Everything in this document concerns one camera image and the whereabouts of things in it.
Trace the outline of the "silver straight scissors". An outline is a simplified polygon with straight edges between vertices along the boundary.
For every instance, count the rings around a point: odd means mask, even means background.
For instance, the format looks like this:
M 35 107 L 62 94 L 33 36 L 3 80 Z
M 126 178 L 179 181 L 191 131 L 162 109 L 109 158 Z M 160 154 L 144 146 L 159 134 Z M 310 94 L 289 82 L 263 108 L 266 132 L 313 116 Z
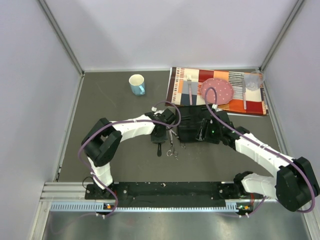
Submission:
M 177 138 L 178 142 L 179 142 L 179 145 L 181 148 L 185 149 L 186 148 L 186 144 L 181 142 L 181 139 L 180 137 L 176 134 L 175 137 Z

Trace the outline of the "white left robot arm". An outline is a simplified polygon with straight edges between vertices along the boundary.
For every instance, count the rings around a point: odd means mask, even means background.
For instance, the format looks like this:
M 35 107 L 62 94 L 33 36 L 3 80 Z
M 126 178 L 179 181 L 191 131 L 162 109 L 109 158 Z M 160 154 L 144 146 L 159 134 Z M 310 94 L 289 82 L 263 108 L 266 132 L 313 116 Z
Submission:
M 175 121 L 176 116 L 169 109 L 148 112 L 125 121 L 98 120 L 81 143 L 97 185 L 97 194 L 105 199 L 113 194 L 110 162 L 121 142 L 149 135 L 152 143 L 161 145 L 168 140 L 167 128 L 171 128 Z

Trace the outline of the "black handled comb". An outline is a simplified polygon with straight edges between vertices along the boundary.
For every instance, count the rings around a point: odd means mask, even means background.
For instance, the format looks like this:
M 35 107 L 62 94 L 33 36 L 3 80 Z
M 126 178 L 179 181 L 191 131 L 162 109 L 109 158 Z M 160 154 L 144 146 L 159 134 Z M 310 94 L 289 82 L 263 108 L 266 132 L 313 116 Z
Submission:
M 161 142 L 159 142 L 159 143 L 157 144 L 157 156 L 158 156 L 158 157 L 161 157 L 161 156 L 162 156 L 162 143 L 161 143 Z

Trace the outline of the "black zip tool case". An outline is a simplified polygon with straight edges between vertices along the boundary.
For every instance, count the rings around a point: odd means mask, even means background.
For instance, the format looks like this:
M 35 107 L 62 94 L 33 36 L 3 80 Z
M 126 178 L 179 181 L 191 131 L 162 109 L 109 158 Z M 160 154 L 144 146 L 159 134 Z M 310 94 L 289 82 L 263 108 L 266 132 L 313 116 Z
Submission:
M 218 127 L 206 105 L 180 106 L 180 124 L 176 127 L 181 143 L 219 144 Z

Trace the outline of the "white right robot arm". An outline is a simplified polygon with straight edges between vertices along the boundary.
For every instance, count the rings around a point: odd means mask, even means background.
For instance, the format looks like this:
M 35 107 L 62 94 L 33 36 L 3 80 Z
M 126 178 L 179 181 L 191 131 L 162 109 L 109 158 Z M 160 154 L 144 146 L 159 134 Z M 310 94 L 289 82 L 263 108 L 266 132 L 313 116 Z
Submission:
M 291 212 L 311 203 L 320 194 L 320 186 L 311 166 L 304 157 L 282 154 L 258 140 L 242 126 L 234 127 L 225 111 L 207 112 L 201 120 L 198 138 L 208 143 L 223 143 L 247 156 L 270 173 L 262 176 L 247 171 L 234 178 L 233 192 L 239 198 L 257 193 L 277 200 Z

